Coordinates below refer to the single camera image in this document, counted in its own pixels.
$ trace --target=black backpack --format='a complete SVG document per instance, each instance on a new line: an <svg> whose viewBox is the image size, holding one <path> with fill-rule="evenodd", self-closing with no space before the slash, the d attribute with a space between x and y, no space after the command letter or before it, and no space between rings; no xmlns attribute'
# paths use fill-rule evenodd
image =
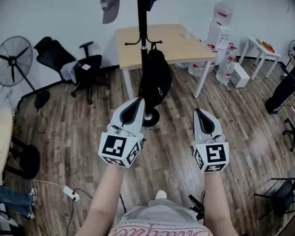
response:
<svg viewBox="0 0 295 236"><path fill-rule="evenodd" d="M145 70L143 69L139 96L144 98L146 108L152 109L167 95L172 84L172 76L164 54L156 48L156 44L151 45L147 57L148 63Z"/></svg>

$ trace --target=wooden floor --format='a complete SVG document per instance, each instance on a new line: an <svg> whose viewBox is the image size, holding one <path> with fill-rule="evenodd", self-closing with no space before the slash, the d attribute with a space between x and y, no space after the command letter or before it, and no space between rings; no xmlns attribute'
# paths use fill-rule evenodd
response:
<svg viewBox="0 0 295 236"><path fill-rule="evenodd" d="M252 61L244 60L242 65L251 76L255 68ZM265 62L256 79L238 89L231 84L218 84L211 73L197 99L193 97L196 80L186 69L173 68L173 86L157 107L160 121L153 128L143 128L147 141L125 174L121 194L126 208L147 205L158 189L165 190L170 200L185 207L192 206L188 195L200 199L204 176L189 149L194 139L193 110L199 107L220 120L230 145L230 163L222 176L236 231L239 235L275 235L288 216L274 218L270 215L258 221L270 208L270 201L254 199L253 193L263 193L270 188L274 183L271 177L295 177L295 149L290 152L291 138L282 135L284 119L290 117L294 122L295 113L290 107L283 107L277 115L266 112L264 102L282 74L277 65L266 79L271 65ZM141 70L131 71L130 76L137 91ZM111 89L95 87L91 106L87 104L84 91L76 98L70 96L73 85L51 88L51 98L42 109L49 119L45 134L37 133L44 129L46 121L41 115L37 117L34 97L22 102L16 132L20 130L21 140L37 146L40 151L41 165L36 179L94 193L106 166L97 155L101 132L106 131L114 110L127 100L122 72L113 71L107 75L107 80ZM39 192L35 211L37 223L50 236L66 235L72 203L60 187L30 182L9 173L6 181L8 186L20 191L36 186ZM76 204L69 235L74 235L82 225L90 204L89 197L82 192L79 194L81 200ZM115 223L122 215L119 202ZM28 235L44 235L33 222L18 219Z"/></svg>

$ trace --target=power strip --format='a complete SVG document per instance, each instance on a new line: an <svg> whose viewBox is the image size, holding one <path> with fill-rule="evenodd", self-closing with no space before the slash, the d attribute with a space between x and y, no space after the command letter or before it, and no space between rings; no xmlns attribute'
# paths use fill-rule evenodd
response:
<svg viewBox="0 0 295 236"><path fill-rule="evenodd" d="M77 202L80 200L80 195L76 192L74 192L71 188L69 188L68 186L65 186L63 188L63 192L64 194L66 194L67 196L69 196L72 199L75 199L74 201Z"/></svg>
<svg viewBox="0 0 295 236"><path fill-rule="evenodd" d="M292 110L295 112L295 107L293 105L291 105Z"/></svg>

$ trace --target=sneaker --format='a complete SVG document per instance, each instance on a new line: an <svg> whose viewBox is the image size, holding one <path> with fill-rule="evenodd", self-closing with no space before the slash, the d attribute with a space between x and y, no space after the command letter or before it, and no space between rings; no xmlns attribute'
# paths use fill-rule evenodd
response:
<svg viewBox="0 0 295 236"><path fill-rule="evenodd" d="M31 196L32 198L32 203L31 205L34 206L35 205L35 202L37 200L37 189L35 187L33 187L30 192L29 192L29 195Z"/></svg>
<svg viewBox="0 0 295 236"><path fill-rule="evenodd" d="M166 199L167 198L167 194L165 191L163 190L158 190L156 195L155 195L155 200L157 199Z"/></svg>
<svg viewBox="0 0 295 236"><path fill-rule="evenodd" d="M27 215L27 218L28 219L34 219L35 218L35 214L34 214L33 210L31 209L31 206L28 206L28 208L29 208L29 213Z"/></svg>

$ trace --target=skirting board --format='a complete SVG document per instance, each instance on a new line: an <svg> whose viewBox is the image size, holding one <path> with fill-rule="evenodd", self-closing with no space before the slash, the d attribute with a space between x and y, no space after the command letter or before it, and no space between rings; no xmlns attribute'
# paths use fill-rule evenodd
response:
<svg viewBox="0 0 295 236"><path fill-rule="evenodd" d="M112 66L103 67L103 68L101 68L101 69L105 69L105 73L107 73L107 72L113 71L113 70L118 69L118 68L119 68L119 65L112 65ZM19 100L19 102L18 102L18 105L17 105L17 107L16 107L16 111L17 111L17 112L19 111L20 105L21 105L22 101L23 101L25 98L27 98L27 97L29 97L29 96L31 96L31 95L33 95L33 94L36 94L36 93L38 93L38 92L42 92L43 90L50 89L50 88L52 88L52 87L54 87L54 86L57 86L57 85L60 85L60 84L71 84L71 83L72 83L72 80L69 80L69 81L57 81L57 82L52 83L52 84L50 84L50 85L48 85L48 86L42 87L42 88L37 89L37 90L35 90L35 91L33 91L33 92L30 92L30 93L28 93L28 94L23 95L23 96L21 97L21 99Z"/></svg>
<svg viewBox="0 0 295 236"><path fill-rule="evenodd" d="M249 57L249 56L245 56L244 59L257 59L256 57ZM274 62L274 60L270 60L270 59L265 59L265 61L270 61L270 62ZM285 64L282 62L282 61L279 61L278 64L280 64L280 67L282 68L282 70L285 72L285 73L289 73L284 67L285 67Z"/></svg>

